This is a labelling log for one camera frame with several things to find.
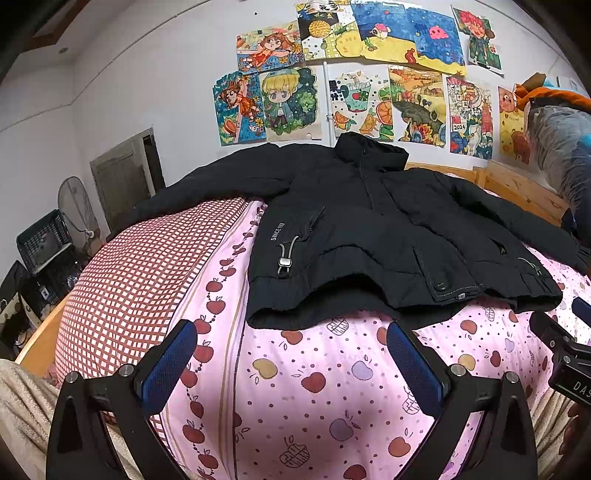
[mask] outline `black plastic basket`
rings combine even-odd
[[[43,266],[71,242],[72,238],[61,212],[53,210],[17,237],[17,248],[29,272],[37,275]]]

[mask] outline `white pipe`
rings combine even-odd
[[[326,89],[326,119],[329,123],[329,141],[330,146],[335,146],[335,118],[332,111],[332,101],[330,100],[330,85],[329,85],[329,66],[326,60],[322,62],[324,70],[324,88]]]

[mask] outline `wooden bed frame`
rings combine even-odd
[[[406,168],[419,167],[462,177],[542,217],[553,225],[560,226],[562,215],[568,208],[566,202],[551,191],[493,161],[488,162],[486,168],[475,167],[472,170],[421,163],[407,163],[406,166]],[[67,297],[50,313],[18,355],[16,363],[34,375],[40,377],[45,375],[55,359],[57,334],[66,302]]]

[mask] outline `black jacket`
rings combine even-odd
[[[516,312],[555,308],[561,290],[522,242],[586,273],[589,251],[565,231],[466,180],[404,171],[407,158],[353,133],[334,149],[265,144],[197,168],[126,224],[208,199],[268,202],[248,269],[254,328],[304,329],[356,310],[418,328],[483,294]]]

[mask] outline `children's drawing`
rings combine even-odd
[[[304,60],[297,21],[255,30],[236,38],[238,70],[266,72],[289,67]]]
[[[466,74],[460,37],[452,17],[421,8],[407,8],[417,45],[417,63],[448,74]]]
[[[390,65],[389,76],[392,105],[404,122],[404,135],[398,141],[443,148],[446,105],[441,73]]]
[[[339,51],[343,34],[359,36],[349,0],[319,0],[296,4],[301,44],[306,60],[359,56],[361,50]]]
[[[229,73],[213,86],[217,127],[222,145],[265,138],[258,75]]]
[[[499,140],[506,158],[529,165],[530,146],[525,139],[524,113],[517,108],[515,94],[499,87]]]
[[[260,78],[267,141],[322,138],[313,69],[277,70]]]
[[[486,18],[477,17],[465,10],[453,8],[457,26],[462,33],[470,36],[468,42],[468,60],[493,72],[502,74],[498,48],[491,43],[495,38],[491,23]]]
[[[451,117],[450,151],[486,160],[492,158],[491,91],[447,77]]]
[[[351,7],[362,44],[370,60],[416,63],[417,47],[404,5],[352,0]]]
[[[392,103],[386,67],[380,73],[344,73],[330,80],[335,134],[358,132],[366,137],[393,140]]]

